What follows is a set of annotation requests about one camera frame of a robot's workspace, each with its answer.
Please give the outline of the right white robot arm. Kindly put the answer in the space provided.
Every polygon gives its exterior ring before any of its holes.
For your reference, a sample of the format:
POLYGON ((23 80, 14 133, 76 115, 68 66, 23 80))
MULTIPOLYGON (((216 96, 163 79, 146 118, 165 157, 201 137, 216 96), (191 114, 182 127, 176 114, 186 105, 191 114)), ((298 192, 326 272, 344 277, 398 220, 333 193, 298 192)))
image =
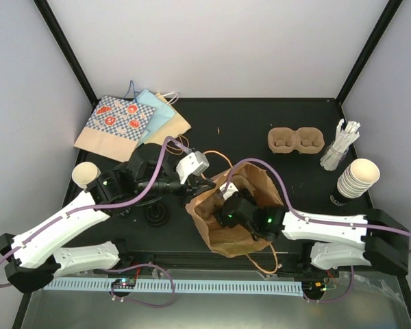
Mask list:
POLYGON ((277 206, 259 206, 248 190, 233 193, 214 212, 220 226, 243 227, 253 240, 313 241, 297 260, 299 271, 314 276, 335 267, 369 266, 392 276, 408 273, 408 231, 383 210, 363 215, 322 215, 277 206))

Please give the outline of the left paper cup stack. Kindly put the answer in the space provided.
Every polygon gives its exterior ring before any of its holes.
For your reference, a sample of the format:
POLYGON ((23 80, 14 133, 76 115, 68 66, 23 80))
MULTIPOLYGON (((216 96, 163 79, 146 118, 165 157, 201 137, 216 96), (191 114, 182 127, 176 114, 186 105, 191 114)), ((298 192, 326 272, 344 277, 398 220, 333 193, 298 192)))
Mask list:
POLYGON ((71 179, 78 187, 86 189, 100 174, 100 169, 93 162, 82 162, 73 169, 71 179))

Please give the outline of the light blue paper bag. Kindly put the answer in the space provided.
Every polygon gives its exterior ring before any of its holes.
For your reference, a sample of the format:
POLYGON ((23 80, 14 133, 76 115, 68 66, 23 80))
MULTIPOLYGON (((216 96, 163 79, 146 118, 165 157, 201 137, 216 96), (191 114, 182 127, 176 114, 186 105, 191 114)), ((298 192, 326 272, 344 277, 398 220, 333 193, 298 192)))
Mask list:
POLYGON ((139 141, 139 145, 141 145, 167 123, 175 115, 175 111, 147 89, 144 89, 140 93, 136 91, 132 80, 129 82, 129 88, 124 95, 124 98, 126 98, 130 92, 133 92, 134 101, 136 103, 155 108, 155 112, 151 116, 139 141))

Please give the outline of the black lid stack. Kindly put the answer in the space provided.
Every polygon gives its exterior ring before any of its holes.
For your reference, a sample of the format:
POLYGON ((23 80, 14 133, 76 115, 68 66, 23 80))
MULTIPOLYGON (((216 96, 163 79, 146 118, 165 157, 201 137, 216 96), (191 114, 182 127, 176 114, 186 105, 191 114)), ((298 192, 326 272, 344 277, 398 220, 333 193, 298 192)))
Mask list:
POLYGON ((164 203, 156 202, 145 208, 145 219, 151 227, 161 227, 169 221, 169 218, 170 210, 164 203))

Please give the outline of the small circuit board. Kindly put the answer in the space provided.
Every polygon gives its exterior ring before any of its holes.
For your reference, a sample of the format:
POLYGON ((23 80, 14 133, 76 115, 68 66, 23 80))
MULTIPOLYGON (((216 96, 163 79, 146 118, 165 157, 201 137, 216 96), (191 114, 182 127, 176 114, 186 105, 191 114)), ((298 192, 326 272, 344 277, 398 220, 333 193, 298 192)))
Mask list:
POLYGON ((133 289, 135 286, 136 286, 135 278, 115 279, 110 285, 111 289, 133 289))

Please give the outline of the black frame post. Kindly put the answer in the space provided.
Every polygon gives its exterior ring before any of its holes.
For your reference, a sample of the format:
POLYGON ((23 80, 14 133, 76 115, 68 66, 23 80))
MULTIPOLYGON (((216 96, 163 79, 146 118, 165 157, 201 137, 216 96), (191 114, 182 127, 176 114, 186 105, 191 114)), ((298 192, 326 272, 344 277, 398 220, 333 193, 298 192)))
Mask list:
POLYGON ((46 0, 34 0, 34 4, 49 28, 51 35, 58 44, 58 47, 74 73, 91 106, 94 107, 99 102, 99 99, 90 85, 90 82, 86 77, 86 74, 84 73, 84 70, 80 65, 79 60, 77 59, 75 52, 64 34, 53 10, 51 9, 49 2, 46 0))
POLYGON ((387 1, 382 13, 380 14, 374 28, 372 29, 369 37, 367 38, 357 60, 355 61, 352 69, 350 70, 344 84, 342 85, 337 97, 336 103, 343 105, 347 99, 349 93, 353 89, 357 82, 361 72, 365 68, 367 62, 371 58, 375 51, 379 41, 382 39, 385 31, 390 25, 392 19, 395 17, 397 10, 403 3, 402 0, 389 0, 387 1))

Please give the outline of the right black frame post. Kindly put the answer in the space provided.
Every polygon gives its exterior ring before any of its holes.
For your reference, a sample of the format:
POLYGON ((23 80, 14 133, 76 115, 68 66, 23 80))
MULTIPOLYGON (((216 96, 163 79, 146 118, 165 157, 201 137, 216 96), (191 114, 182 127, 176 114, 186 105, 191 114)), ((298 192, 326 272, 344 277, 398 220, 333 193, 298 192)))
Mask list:
POLYGON ((379 41, 382 39, 385 31, 390 25, 392 19, 395 17, 397 10, 403 3, 402 0, 389 0, 387 1, 382 13, 380 14, 374 28, 372 29, 369 37, 367 38, 357 60, 355 61, 352 69, 350 70, 344 84, 342 85, 337 97, 336 103, 343 105, 347 99, 349 93, 353 89, 357 82, 361 72, 365 68, 367 62, 371 58, 375 51, 379 41))

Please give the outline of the paper cup stack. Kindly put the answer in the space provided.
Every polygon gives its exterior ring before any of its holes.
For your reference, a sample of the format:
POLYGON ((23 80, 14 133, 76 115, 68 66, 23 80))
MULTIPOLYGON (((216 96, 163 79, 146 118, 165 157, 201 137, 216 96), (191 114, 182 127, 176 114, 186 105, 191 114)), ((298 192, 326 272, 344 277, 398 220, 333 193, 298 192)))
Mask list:
POLYGON ((361 197, 380 178, 379 167, 366 158, 355 159, 340 175, 330 194, 330 201, 336 206, 344 206, 361 197))
POLYGON ((78 187, 86 189, 100 174, 100 169, 93 162, 82 162, 73 169, 71 179, 78 187))

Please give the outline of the left black frame post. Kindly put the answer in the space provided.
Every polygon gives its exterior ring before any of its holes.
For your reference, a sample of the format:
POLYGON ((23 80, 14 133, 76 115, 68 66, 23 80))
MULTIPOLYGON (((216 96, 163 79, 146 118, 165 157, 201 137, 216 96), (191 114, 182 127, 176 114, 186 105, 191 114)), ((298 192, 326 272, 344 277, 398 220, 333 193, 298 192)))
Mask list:
POLYGON ((58 47, 74 73, 91 106, 94 107, 99 102, 99 99, 90 85, 90 82, 86 77, 86 74, 84 73, 84 70, 80 65, 79 60, 77 59, 75 52, 64 34, 53 10, 51 9, 49 2, 46 0, 34 0, 34 4, 49 28, 51 35, 58 44, 58 47))

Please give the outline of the white straws in holder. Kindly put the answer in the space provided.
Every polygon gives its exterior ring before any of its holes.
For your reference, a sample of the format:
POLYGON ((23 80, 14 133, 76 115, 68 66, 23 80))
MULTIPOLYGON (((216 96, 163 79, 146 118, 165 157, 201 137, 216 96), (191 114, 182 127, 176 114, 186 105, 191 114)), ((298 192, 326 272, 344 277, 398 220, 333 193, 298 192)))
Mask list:
POLYGON ((343 161, 349 147, 360 137, 360 123, 357 121, 345 122, 341 119, 336 126, 334 141, 321 157, 320 165, 326 171, 334 171, 343 161))

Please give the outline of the blue checkered paper bag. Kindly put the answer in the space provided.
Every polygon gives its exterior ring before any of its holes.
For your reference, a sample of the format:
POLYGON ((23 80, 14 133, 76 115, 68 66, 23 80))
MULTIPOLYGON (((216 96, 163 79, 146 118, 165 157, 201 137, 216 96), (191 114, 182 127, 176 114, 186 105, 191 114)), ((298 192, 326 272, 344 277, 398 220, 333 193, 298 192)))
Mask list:
POLYGON ((129 160, 156 109, 112 96, 100 99, 74 146, 106 158, 129 160))

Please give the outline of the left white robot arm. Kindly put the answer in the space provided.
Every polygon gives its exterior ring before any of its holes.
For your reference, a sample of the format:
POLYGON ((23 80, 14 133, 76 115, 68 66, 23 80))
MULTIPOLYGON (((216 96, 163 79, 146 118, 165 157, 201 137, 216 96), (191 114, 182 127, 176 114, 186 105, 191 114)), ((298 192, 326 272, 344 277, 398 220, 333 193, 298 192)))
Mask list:
POLYGON ((98 245, 66 247, 66 243, 113 215, 126 215, 133 206, 172 194, 187 204, 215 184, 201 177, 209 167, 200 151, 184 148, 185 156, 171 164, 166 148, 154 143, 140 146, 130 159, 101 173, 67 206, 22 234, 0 236, 6 287, 31 293, 53 279, 101 269, 127 273, 133 266, 126 242, 114 238, 98 245))

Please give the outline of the pulp cup carrier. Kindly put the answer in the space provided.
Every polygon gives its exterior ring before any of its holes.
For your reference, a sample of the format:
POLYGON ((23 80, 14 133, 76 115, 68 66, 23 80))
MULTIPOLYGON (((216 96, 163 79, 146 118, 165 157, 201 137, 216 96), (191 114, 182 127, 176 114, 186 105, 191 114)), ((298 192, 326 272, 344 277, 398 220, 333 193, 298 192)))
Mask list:
MULTIPOLYGON (((210 194, 206 199, 204 199, 196 208, 195 212, 204 220, 211 221, 214 213, 222 208, 225 200, 223 194, 220 190, 222 185, 225 185, 227 179, 227 173, 225 171, 223 174, 216 175, 212 178, 213 182, 216 183, 216 189, 210 194)), ((247 188, 249 192, 254 192, 253 185, 248 181, 247 178, 241 175, 234 175, 231 179, 231 183, 241 191, 247 188)))
POLYGON ((267 136, 269 149, 274 154, 318 154, 325 146, 322 131, 315 127, 301 127, 292 130, 289 127, 274 127, 267 136))

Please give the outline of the right paper cup stack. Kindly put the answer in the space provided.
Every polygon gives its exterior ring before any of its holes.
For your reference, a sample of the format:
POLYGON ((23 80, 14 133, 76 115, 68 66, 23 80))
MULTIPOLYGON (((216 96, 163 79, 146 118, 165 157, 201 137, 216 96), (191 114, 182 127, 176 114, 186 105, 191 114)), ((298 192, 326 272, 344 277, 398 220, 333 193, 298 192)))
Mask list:
POLYGON ((380 178, 379 167, 366 158, 355 159, 340 175, 330 194, 330 201, 336 206, 344 206, 361 197, 380 178))

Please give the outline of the brown paper bag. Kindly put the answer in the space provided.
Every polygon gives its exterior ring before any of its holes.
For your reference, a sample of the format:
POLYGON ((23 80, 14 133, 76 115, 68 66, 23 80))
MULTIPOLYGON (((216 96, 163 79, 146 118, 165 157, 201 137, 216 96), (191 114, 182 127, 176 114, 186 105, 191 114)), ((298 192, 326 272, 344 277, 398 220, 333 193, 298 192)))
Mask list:
POLYGON ((212 178, 211 190, 186 204, 210 251, 246 256, 260 272, 279 269, 273 242, 283 229, 287 208, 266 171, 250 162, 236 164, 212 178))

